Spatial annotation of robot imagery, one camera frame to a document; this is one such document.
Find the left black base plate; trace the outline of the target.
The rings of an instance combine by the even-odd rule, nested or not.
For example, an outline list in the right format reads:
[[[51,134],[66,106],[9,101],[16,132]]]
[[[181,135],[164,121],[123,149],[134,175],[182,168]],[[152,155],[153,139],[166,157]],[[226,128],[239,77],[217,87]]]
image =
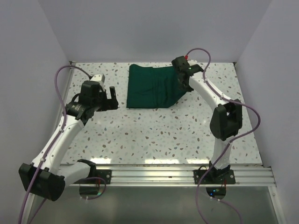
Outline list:
[[[110,169],[97,169],[96,173],[95,173],[95,177],[100,177],[103,180],[106,181],[106,184],[110,184],[111,183],[111,179],[112,179],[112,170]],[[99,184],[104,184],[104,182],[102,180],[98,180],[98,179],[92,179],[92,180],[87,180],[87,179],[81,179],[79,181],[77,181],[78,184],[95,184],[95,185],[99,185]]]

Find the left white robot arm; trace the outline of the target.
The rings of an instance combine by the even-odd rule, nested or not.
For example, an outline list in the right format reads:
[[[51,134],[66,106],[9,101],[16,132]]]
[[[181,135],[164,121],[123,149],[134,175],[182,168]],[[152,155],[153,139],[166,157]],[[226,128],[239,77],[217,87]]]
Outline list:
[[[77,134],[84,128],[95,112],[118,109],[115,87],[110,88],[111,97],[101,81],[84,81],[63,111],[61,121],[52,137],[30,164],[21,164],[19,175],[26,191],[42,198],[56,201],[64,189],[78,181],[92,183],[100,178],[96,164],[85,159],[78,160],[64,174],[59,171],[61,161]]]

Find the green surgical cloth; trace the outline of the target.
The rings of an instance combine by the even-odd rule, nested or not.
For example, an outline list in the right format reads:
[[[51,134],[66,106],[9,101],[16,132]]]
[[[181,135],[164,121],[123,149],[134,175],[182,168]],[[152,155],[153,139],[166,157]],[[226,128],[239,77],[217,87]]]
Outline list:
[[[132,64],[128,74],[127,108],[169,108],[186,91],[180,89],[173,67],[142,67]]]

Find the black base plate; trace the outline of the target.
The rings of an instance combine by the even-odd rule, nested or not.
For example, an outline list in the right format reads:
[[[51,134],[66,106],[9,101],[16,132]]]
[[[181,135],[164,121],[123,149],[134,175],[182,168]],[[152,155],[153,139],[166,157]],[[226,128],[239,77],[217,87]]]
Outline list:
[[[201,177],[204,175],[206,172],[205,169],[195,169],[193,170],[193,178],[194,178],[194,183],[198,184]],[[208,185],[222,185],[222,184],[235,184],[235,175],[233,170],[229,170],[227,173],[222,174],[222,175],[216,175],[213,174],[212,172],[209,172],[203,180],[200,182],[200,184],[208,184]]]
[[[96,173],[95,173],[95,177],[100,177],[103,180],[106,181],[106,184],[110,184],[111,183],[111,179],[112,179],[112,170],[110,169],[97,169]],[[81,179],[79,181],[77,181],[78,184],[95,184],[95,185],[99,185],[99,184],[104,184],[104,182],[102,180],[98,180],[98,179],[92,179],[92,180],[87,180],[87,179]]]

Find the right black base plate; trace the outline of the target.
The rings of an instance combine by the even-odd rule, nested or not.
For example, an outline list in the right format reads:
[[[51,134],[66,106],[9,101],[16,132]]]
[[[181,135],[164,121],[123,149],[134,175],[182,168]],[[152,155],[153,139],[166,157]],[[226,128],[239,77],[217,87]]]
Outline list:
[[[193,170],[193,178],[194,178],[194,183],[198,184],[201,177],[204,175],[206,172],[205,169],[195,169]],[[208,184],[208,185],[222,185],[222,184],[235,184],[235,175],[233,170],[229,170],[227,173],[222,174],[222,175],[216,175],[213,174],[212,172],[209,172],[203,180],[200,182],[200,184]]]

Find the aluminium mounting rail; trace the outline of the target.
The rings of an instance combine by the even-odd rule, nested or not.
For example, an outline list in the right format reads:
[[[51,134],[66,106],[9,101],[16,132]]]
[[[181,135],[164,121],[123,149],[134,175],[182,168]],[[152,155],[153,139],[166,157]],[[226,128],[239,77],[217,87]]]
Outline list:
[[[129,165],[104,165],[96,169],[112,170],[111,183],[114,187],[272,187],[275,186],[275,178],[270,168],[262,166],[233,165],[235,184],[195,184],[193,170],[204,169],[200,166],[179,166],[175,164],[129,166]]]

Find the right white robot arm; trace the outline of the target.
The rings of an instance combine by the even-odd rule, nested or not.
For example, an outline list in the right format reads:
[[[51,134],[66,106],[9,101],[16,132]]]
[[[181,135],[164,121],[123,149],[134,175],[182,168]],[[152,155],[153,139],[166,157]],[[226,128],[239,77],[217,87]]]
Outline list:
[[[197,75],[204,72],[198,64],[190,65],[185,56],[171,62],[177,76],[179,87],[186,91],[196,91],[210,106],[213,114],[210,120],[210,131],[214,136],[214,152],[209,161],[208,170],[195,170],[195,183],[220,184],[224,180],[235,183],[233,170],[230,168],[232,144],[229,142],[242,128],[242,106],[223,100],[225,95],[210,84],[204,77]]]

